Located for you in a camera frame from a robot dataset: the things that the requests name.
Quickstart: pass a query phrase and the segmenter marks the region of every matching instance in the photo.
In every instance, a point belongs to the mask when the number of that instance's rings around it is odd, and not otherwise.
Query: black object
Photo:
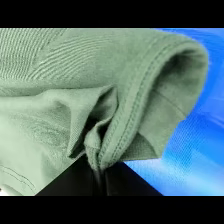
[[[82,156],[36,196],[162,196],[126,164],[93,171]]]

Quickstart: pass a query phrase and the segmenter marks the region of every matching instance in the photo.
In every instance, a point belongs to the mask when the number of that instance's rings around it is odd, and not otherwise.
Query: green fabric
[[[35,195],[83,152],[93,169],[161,157],[207,66],[153,29],[1,29],[0,186]]]

